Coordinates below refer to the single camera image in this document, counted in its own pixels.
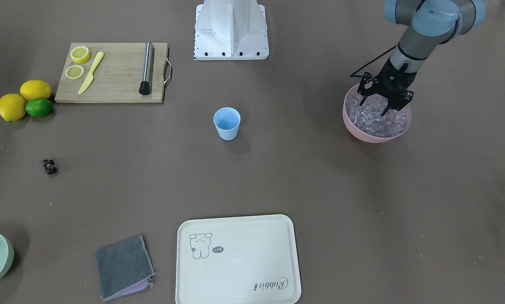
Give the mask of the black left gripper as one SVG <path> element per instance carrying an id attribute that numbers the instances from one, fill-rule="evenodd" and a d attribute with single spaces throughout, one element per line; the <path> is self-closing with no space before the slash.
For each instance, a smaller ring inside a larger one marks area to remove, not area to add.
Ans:
<path id="1" fill-rule="evenodd" d="M 386 106 L 381 116 L 385 116 L 390 110 L 398 111 L 398 103 L 409 103 L 414 93 L 408 90 L 416 77 L 416 60 L 403 58 L 400 67 L 395 67 L 391 60 L 387 60 L 380 73 L 374 76 L 365 72 L 360 76 L 362 79 L 358 86 L 358 94 L 362 96 L 359 106 L 363 106 L 366 98 L 372 95 L 380 95 L 386 100 Z"/>

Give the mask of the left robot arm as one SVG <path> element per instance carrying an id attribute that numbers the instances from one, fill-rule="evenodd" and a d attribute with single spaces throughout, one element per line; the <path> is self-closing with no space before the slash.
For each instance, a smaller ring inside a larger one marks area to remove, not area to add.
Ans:
<path id="1" fill-rule="evenodd" d="M 481 0 L 387 0 L 387 20 L 406 25 L 399 42 L 389 50 L 389 59 L 378 75 L 361 75 L 358 94 L 362 103 L 372 95 L 387 99 L 382 111 L 401 111 L 413 99 L 409 87 L 418 69 L 436 46 L 475 29 L 486 17 Z"/>

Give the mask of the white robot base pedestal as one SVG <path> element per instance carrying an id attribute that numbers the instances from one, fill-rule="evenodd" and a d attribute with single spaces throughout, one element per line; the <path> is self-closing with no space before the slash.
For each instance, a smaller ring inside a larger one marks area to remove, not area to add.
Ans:
<path id="1" fill-rule="evenodd" d="M 195 60 L 269 57 L 266 10 L 256 0 L 205 0 L 195 17 Z"/>

